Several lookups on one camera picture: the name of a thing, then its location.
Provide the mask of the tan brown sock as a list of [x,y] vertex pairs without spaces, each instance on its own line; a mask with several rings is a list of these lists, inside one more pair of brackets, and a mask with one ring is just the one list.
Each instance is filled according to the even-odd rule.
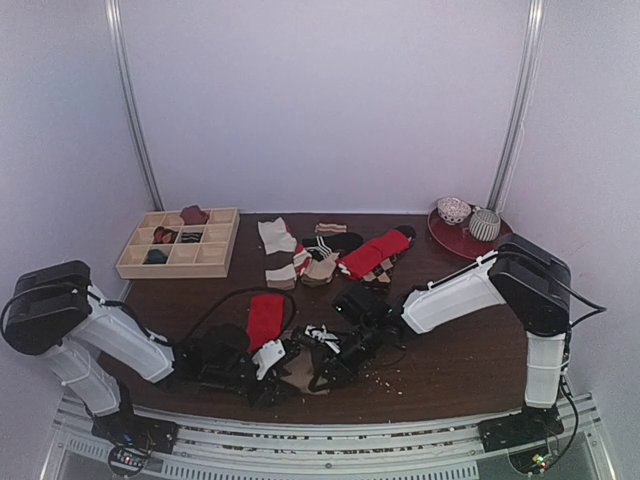
[[326,396],[330,389],[313,392],[309,389],[309,384],[314,376],[311,351],[307,347],[302,347],[300,353],[284,365],[286,373],[281,379],[296,387],[304,395]]

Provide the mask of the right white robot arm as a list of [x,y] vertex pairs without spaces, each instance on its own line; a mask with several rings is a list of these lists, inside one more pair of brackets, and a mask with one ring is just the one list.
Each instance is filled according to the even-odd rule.
[[497,305],[507,306],[527,336],[524,404],[516,414],[485,420],[478,431],[487,452],[543,441],[563,433],[557,408],[568,360],[571,273],[568,265],[517,234],[441,279],[416,287],[389,304],[364,286],[339,295],[333,309],[353,325],[340,343],[326,334],[312,348],[312,392],[354,381],[360,366],[406,333],[427,334],[450,321]]

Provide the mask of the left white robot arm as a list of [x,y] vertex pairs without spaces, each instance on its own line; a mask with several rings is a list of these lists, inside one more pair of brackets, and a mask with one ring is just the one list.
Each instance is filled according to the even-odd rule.
[[94,350],[169,393],[228,391],[259,408],[300,393],[282,378],[297,347],[278,338],[253,347],[233,324],[171,340],[147,329],[126,304],[106,299],[80,260],[20,276],[1,311],[1,336],[15,351],[46,362],[81,399],[94,436],[138,455],[171,453],[178,426],[136,414],[128,388],[100,367]]

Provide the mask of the red and beige sock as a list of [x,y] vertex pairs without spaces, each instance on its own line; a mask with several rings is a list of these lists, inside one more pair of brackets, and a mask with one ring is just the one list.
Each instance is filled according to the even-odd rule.
[[277,339],[282,331],[284,297],[275,294],[258,295],[251,299],[246,332],[248,352],[253,353],[265,343]]

